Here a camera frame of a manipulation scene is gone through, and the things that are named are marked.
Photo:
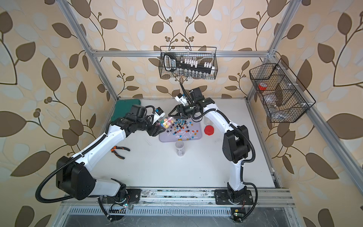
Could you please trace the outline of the clear candy jar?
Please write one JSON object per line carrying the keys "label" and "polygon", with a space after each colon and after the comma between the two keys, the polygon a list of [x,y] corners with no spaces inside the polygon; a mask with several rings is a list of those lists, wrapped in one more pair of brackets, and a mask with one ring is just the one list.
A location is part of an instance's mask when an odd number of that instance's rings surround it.
{"label": "clear candy jar", "polygon": [[210,125],[212,126],[213,125],[213,122],[206,116],[203,117],[203,122],[206,126]]}

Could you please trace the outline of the red jar lid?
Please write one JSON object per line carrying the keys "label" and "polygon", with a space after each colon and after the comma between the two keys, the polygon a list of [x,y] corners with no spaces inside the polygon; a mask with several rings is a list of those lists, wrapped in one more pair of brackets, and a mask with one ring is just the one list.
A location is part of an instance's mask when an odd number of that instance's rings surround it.
{"label": "red jar lid", "polygon": [[211,126],[211,125],[207,125],[207,126],[205,127],[205,129],[204,129],[204,133],[205,133],[206,135],[208,135],[208,136],[213,135],[213,134],[214,134],[214,132],[215,132],[215,129],[214,129],[214,127],[213,127],[213,126]]}

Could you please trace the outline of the clear jar colourful candies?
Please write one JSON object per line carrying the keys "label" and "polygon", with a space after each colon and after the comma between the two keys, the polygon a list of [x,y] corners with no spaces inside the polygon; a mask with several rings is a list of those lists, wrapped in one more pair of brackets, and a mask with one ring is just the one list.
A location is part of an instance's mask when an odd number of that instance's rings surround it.
{"label": "clear jar colourful candies", "polygon": [[168,129],[173,126],[173,124],[175,123],[175,119],[173,117],[164,117],[159,120],[159,122],[163,128]]}

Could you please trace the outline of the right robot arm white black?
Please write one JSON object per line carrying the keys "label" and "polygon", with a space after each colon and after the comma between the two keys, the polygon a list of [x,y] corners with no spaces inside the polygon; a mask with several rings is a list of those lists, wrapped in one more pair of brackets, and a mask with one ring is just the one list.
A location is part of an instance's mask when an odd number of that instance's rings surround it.
{"label": "right robot arm white black", "polygon": [[168,114],[170,117],[191,118],[195,121],[205,116],[224,134],[222,151],[231,163],[227,197],[230,203],[239,204],[247,194],[247,186],[254,186],[243,180],[244,164],[251,163],[256,158],[248,129],[230,121],[211,98],[187,98],[178,94],[175,100],[179,104]]}

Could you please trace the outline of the clear jar dark beads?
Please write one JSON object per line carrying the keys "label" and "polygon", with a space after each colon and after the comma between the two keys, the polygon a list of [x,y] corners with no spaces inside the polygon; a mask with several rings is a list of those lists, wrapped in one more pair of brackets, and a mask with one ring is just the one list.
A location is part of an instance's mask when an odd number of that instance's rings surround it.
{"label": "clear jar dark beads", "polygon": [[184,142],[183,141],[177,141],[175,143],[175,147],[176,147],[176,153],[178,156],[182,157],[185,154],[185,147],[184,147]]}

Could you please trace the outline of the green plastic tool case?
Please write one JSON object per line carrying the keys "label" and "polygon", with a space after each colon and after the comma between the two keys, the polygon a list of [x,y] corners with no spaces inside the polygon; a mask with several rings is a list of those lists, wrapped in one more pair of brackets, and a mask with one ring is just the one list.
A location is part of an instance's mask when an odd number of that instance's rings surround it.
{"label": "green plastic tool case", "polygon": [[133,105],[141,105],[140,99],[123,99],[118,100],[115,103],[115,108],[113,115],[111,117],[111,122],[115,121],[117,118],[124,117],[130,110]]}

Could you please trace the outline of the red item in basket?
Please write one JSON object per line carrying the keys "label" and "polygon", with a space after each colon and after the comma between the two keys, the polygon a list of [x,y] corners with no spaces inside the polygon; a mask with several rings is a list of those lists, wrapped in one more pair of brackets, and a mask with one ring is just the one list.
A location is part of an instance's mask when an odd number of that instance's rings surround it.
{"label": "red item in basket", "polygon": [[265,91],[267,88],[268,88],[268,85],[267,85],[265,82],[260,82],[260,83],[258,84],[258,89],[259,89],[261,92]]}

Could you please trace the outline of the black socket set rail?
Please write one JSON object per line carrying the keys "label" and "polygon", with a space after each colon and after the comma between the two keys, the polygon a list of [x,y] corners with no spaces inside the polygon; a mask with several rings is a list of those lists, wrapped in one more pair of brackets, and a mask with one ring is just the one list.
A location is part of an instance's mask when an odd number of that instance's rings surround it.
{"label": "black socket set rail", "polygon": [[187,70],[213,74],[217,68],[211,62],[198,61],[194,58],[184,58],[181,55],[165,53],[162,56],[163,67],[166,71],[179,73]]}

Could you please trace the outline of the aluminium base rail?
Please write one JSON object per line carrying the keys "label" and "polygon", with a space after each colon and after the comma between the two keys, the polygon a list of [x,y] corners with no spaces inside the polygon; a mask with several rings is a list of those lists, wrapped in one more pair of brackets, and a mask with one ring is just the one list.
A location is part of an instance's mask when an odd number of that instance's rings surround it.
{"label": "aluminium base rail", "polygon": [[261,208],[295,208],[294,199],[288,189],[259,188],[258,196],[248,192],[238,202],[229,199],[226,188],[180,188],[180,187],[129,187],[127,203],[138,206],[252,206]]}

